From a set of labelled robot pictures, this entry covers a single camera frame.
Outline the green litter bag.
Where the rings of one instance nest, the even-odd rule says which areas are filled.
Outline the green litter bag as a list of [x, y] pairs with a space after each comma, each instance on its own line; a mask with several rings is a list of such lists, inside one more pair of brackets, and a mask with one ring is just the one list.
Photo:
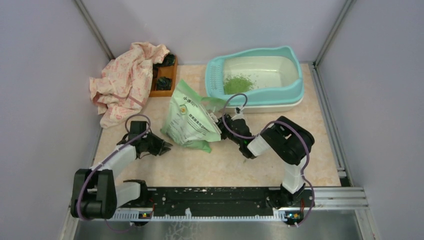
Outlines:
[[180, 80], [169, 101], [168, 113], [160, 131], [184, 148], [210, 153], [210, 143], [219, 142], [221, 135], [212, 131], [202, 106], [209, 110], [215, 108], [215, 114], [224, 108], [225, 103], [220, 98], [199, 95]]

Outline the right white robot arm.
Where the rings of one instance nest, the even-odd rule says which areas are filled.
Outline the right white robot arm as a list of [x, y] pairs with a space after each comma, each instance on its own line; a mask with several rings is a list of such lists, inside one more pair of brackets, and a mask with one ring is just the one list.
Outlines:
[[284, 175], [280, 193], [274, 198], [280, 206], [295, 206], [306, 186], [304, 171], [315, 139], [306, 129], [290, 119], [280, 116], [258, 135], [254, 136], [244, 117], [224, 114], [217, 126], [223, 140], [230, 139], [238, 145], [241, 154], [254, 159], [270, 150], [284, 162]]

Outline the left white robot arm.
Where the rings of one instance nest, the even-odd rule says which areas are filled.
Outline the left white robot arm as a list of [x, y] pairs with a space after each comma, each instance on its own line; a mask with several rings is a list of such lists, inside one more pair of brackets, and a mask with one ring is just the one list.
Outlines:
[[74, 174], [70, 213], [82, 220], [111, 219], [120, 207], [150, 207], [151, 194], [144, 180], [115, 179], [132, 162], [148, 155], [162, 156], [172, 144], [150, 130], [147, 121], [132, 121], [127, 133], [103, 161]]

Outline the white bag clip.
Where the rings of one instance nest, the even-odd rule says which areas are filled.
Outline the white bag clip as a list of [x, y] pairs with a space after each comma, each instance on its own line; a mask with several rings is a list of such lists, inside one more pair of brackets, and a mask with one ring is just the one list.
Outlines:
[[211, 129], [214, 133], [216, 134], [221, 134], [222, 131], [220, 130], [219, 126], [218, 126], [218, 117], [214, 114], [214, 110], [216, 109], [215, 107], [212, 108], [212, 110], [206, 108], [205, 106], [201, 106], [201, 109], [204, 111], [204, 114], [206, 116], [206, 120], [209, 122], [209, 124], [211, 125]]

